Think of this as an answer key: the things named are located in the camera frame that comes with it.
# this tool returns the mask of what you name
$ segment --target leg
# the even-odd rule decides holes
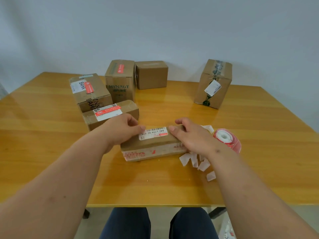
[[[83,219],[88,219],[89,216],[90,216],[90,212],[87,209],[85,209],[82,218]]]
[[[169,239],[218,239],[209,215],[201,207],[183,207],[173,217]]]
[[[100,239],[150,239],[151,222],[146,208],[114,208]]]
[[[222,215],[226,212],[226,207],[217,207],[212,212],[210,212],[208,215],[213,220]]]

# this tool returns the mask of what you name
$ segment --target sticker roll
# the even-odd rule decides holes
[[[225,128],[217,129],[214,132],[214,138],[226,144],[237,153],[239,153],[241,150],[241,143],[238,138]]]

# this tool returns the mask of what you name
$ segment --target cardboard box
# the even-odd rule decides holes
[[[230,83],[232,64],[208,60],[200,77],[194,102],[213,108],[220,108]]]
[[[164,61],[136,62],[138,89],[152,89],[167,86],[168,66]]]
[[[147,139],[146,137],[149,136],[149,132],[158,135]],[[126,161],[139,161],[181,154],[187,151],[185,146],[170,133],[168,127],[145,130],[143,134],[133,136],[130,140],[122,143],[121,150]]]
[[[102,125],[111,117],[121,115],[123,113],[131,114],[136,120],[139,118],[138,106],[131,100],[121,101],[112,105],[98,108],[89,112],[83,113],[83,119],[92,131],[94,128]]]
[[[112,97],[97,74],[73,77],[70,86],[82,112],[113,104]]]
[[[106,88],[113,102],[135,98],[135,62],[133,60],[112,60],[105,73]]]

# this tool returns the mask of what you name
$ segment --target person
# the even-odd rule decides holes
[[[240,155],[188,118],[175,122],[183,124],[186,131],[170,126],[170,132],[214,167],[237,238],[319,238]],[[1,205],[1,238],[74,238],[102,156],[144,130],[131,115],[122,114],[76,141]],[[100,238],[150,238],[150,231],[146,208],[115,208]],[[169,238],[218,237],[203,209],[182,208],[171,221]]]

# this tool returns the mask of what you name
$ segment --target black table leg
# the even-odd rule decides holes
[[[83,218],[83,219],[88,219],[89,216],[90,216],[90,212],[89,212],[87,209],[85,209],[82,218]]]
[[[226,207],[217,207],[212,212],[208,213],[208,215],[211,219],[216,219],[217,217],[219,217],[225,212],[226,212]]]

